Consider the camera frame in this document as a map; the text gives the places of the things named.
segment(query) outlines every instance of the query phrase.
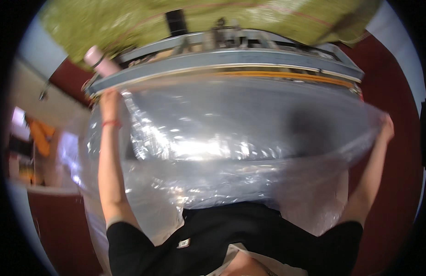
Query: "dark red wall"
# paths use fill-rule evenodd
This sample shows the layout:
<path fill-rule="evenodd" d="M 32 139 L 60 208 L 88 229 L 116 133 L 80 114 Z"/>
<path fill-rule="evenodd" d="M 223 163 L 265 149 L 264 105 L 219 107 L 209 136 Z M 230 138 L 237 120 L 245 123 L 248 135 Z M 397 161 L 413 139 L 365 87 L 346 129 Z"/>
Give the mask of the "dark red wall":
<path fill-rule="evenodd" d="M 411 231 L 423 180 L 420 123 L 405 75 L 385 46 L 372 35 L 353 49 L 338 46 L 365 72 L 360 85 L 365 102 L 388 112 L 395 127 L 382 183 L 366 220 L 352 273 L 367 276 L 389 265 Z M 350 170 L 350 191 L 357 185 L 367 160 L 368 156 Z"/>

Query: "pink thermos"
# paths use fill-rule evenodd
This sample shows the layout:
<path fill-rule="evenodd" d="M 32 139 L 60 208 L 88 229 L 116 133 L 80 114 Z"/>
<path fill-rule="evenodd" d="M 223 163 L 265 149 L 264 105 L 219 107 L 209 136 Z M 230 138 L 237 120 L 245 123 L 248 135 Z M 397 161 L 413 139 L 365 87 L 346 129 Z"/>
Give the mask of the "pink thermos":
<path fill-rule="evenodd" d="M 103 78 L 121 71 L 121 67 L 104 57 L 104 53 L 96 45 L 86 52 L 84 61 L 93 67 Z"/>

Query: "person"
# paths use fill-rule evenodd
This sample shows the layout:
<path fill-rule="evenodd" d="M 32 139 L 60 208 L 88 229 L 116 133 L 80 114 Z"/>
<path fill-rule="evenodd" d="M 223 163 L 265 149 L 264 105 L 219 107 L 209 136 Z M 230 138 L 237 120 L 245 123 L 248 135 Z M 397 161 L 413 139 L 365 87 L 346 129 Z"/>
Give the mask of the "person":
<path fill-rule="evenodd" d="M 98 183 L 113 276 L 349 275 L 394 136 L 389 115 L 340 220 L 323 235 L 304 231 L 263 204 L 241 202 L 184 210 L 184 225 L 154 246 L 142 233 L 125 194 L 118 153 L 119 98 L 109 89 L 100 99 Z"/>

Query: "orange object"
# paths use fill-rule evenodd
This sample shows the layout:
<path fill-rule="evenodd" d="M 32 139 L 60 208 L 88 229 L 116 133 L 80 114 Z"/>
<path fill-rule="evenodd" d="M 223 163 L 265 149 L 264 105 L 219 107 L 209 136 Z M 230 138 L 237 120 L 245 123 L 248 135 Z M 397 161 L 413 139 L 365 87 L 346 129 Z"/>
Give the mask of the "orange object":
<path fill-rule="evenodd" d="M 39 153 L 41 153 L 44 157 L 49 156 L 50 142 L 47 141 L 47 137 L 52 136 L 55 133 L 55 128 L 48 126 L 38 120 L 28 118 L 28 116 L 26 116 L 25 119 L 30 128 L 30 135 L 35 142 Z"/>

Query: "black sleeve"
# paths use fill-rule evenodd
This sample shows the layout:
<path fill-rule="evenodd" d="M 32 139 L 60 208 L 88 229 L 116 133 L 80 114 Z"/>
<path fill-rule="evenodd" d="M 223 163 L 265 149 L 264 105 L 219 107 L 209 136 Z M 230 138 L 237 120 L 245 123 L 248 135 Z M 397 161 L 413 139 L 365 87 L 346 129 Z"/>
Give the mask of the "black sleeve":
<path fill-rule="evenodd" d="M 318 238 L 316 266 L 309 275 L 350 275 L 356 264 L 363 227 L 359 222 L 338 224 Z"/>
<path fill-rule="evenodd" d="M 110 225 L 107 239 L 113 276 L 134 275 L 136 268 L 155 248 L 144 233 L 127 222 Z"/>

